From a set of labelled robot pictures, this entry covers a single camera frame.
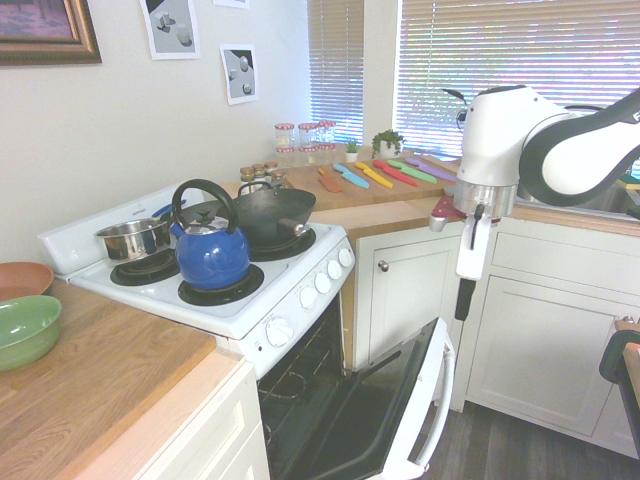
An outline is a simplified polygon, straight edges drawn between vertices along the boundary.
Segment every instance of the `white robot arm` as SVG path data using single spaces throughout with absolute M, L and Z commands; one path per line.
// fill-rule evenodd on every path
M 467 219 L 456 273 L 464 320 L 491 222 L 511 213 L 518 182 L 541 202 L 584 203 L 640 157 L 640 89 L 596 113 L 555 105 L 524 85 L 486 90 L 469 105 L 454 207 Z

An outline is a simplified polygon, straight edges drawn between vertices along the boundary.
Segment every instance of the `wok handle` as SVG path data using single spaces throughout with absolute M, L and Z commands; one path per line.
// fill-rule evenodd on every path
M 273 185 L 269 182 L 263 182 L 262 180 L 258 180 L 257 182 L 247 182 L 238 189 L 238 196 L 242 195 L 242 190 L 248 187 L 253 187 L 254 185 L 265 185 L 269 187 L 269 189 L 273 188 Z
M 281 218 L 278 220 L 278 228 L 293 233 L 296 237 L 300 237 L 309 231 L 309 227 L 304 223 L 300 223 L 290 218 Z

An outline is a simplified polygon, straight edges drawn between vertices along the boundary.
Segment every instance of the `window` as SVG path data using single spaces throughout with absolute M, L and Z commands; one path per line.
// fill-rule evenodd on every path
M 362 143 L 364 0 L 308 0 L 311 116 Z
M 640 86 L 640 8 L 619 0 L 404 0 L 395 128 L 458 157 L 456 114 L 496 85 L 558 105 L 607 106 Z

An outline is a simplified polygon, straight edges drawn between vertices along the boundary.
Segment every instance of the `stainless steel pot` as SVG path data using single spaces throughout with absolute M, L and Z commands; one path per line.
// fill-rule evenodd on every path
M 126 263 L 141 260 L 169 248 L 169 223 L 145 218 L 120 223 L 95 233 L 102 238 L 111 260 Z

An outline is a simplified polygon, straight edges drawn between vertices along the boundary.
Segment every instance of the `wooden floor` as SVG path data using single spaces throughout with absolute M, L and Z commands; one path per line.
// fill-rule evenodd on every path
M 469 402 L 449 413 L 430 465 L 423 480 L 640 479 L 637 460 Z

